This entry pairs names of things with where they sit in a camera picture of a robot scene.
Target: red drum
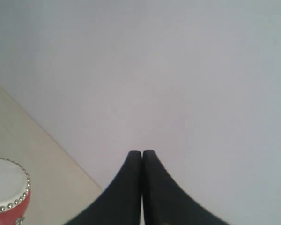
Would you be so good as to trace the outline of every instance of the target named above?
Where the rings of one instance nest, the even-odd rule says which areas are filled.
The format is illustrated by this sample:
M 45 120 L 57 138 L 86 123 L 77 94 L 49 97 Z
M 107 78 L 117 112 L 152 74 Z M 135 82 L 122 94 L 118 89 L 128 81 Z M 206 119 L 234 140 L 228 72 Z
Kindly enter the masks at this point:
M 21 225 L 30 200 L 30 178 L 10 159 L 0 158 L 0 225 Z

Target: white wall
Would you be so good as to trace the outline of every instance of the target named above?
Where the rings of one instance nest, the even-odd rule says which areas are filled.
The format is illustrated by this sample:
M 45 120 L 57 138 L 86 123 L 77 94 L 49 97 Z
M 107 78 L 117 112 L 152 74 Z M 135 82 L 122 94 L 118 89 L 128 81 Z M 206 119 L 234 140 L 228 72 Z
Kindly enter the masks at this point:
M 102 187 L 155 149 L 221 218 L 281 224 L 281 0 L 0 0 L 0 84 Z

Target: silver stud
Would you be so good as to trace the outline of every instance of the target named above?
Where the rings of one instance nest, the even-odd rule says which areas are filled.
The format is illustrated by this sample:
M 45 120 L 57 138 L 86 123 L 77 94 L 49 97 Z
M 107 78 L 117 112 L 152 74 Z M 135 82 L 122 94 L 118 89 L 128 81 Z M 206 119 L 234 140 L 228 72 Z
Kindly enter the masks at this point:
M 5 206 L 0 207 L 0 212 L 3 212 L 5 210 Z

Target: floor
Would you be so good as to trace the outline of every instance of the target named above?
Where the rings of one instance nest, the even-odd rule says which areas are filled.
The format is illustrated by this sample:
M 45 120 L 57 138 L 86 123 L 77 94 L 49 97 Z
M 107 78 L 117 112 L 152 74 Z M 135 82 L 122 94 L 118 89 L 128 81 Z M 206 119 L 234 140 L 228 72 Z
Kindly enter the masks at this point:
M 30 174 L 26 225 L 62 225 L 102 192 L 1 87 L 0 157 L 20 163 Z

